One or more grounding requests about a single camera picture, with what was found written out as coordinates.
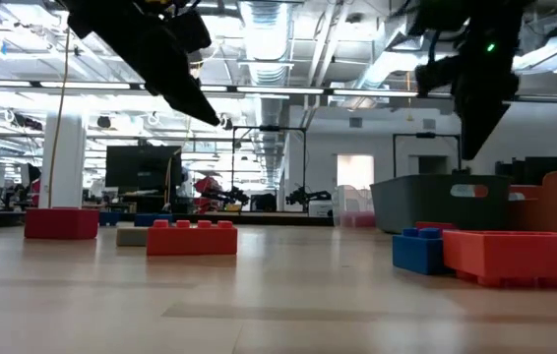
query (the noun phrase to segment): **window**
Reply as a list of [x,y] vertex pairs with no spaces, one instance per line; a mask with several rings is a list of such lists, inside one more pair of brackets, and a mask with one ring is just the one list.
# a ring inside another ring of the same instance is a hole
[[338,186],[370,189],[375,182],[375,158],[372,155],[338,155]]

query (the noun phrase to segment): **computer monitor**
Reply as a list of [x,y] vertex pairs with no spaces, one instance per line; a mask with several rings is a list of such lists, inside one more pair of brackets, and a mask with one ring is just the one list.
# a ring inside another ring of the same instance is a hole
[[540,186],[543,184],[543,177],[554,171],[557,171],[557,157],[526,157],[526,184]]
[[175,189],[182,183],[178,151],[180,147],[107,147],[105,186],[126,191],[164,191],[169,169],[169,185]]

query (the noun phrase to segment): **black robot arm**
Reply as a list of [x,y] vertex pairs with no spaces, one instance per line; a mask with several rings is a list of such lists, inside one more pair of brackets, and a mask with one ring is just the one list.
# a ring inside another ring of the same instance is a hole
[[187,55],[211,45],[196,3],[187,0],[61,0],[69,27],[84,38],[95,32],[171,108],[211,125],[219,119],[189,72]]

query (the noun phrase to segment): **floor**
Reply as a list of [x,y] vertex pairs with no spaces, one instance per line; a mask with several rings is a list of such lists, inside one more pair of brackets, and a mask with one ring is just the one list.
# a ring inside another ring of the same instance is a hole
[[241,227],[235,257],[162,258],[0,229],[0,353],[557,353],[557,291],[391,266],[390,237]]

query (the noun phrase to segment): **blue lego brick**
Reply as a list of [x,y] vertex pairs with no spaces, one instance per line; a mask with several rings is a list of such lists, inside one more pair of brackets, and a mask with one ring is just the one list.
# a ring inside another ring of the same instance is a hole
[[418,237],[424,239],[440,239],[443,238],[443,230],[435,227],[427,227],[418,231]]
[[99,212],[99,226],[116,226],[117,222],[119,222],[119,218],[121,218],[120,212],[112,212],[112,211],[100,211]]
[[154,220],[167,220],[173,222],[171,214],[136,214],[134,217],[134,226],[152,227]]
[[405,228],[402,235],[407,237],[418,237],[418,229],[415,227]]
[[425,275],[449,273],[443,261],[443,239],[393,236],[393,265]]

